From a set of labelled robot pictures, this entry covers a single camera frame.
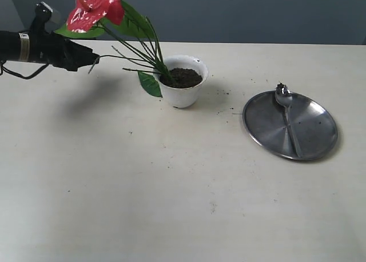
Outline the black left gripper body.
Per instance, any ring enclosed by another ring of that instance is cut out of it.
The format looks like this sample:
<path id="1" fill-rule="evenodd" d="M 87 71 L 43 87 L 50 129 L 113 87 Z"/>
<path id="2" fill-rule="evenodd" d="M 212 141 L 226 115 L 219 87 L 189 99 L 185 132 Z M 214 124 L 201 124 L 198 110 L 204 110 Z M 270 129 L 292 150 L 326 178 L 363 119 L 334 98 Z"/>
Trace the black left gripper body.
<path id="1" fill-rule="evenodd" d="M 18 33 L 20 62 L 44 63 L 76 72 L 79 69 L 75 59 L 76 43 L 58 34 L 35 35 Z"/>

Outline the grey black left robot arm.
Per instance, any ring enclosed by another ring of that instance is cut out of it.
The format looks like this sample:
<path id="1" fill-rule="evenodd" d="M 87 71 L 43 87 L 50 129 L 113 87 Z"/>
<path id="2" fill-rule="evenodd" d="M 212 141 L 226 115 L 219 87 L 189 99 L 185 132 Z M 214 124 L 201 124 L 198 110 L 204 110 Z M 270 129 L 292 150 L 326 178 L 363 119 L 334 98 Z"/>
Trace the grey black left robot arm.
<path id="1" fill-rule="evenodd" d="M 1 31 L 1 60 L 53 65 L 76 72 L 99 63 L 99 55 L 89 47 L 56 33 L 15 33 Z"/>

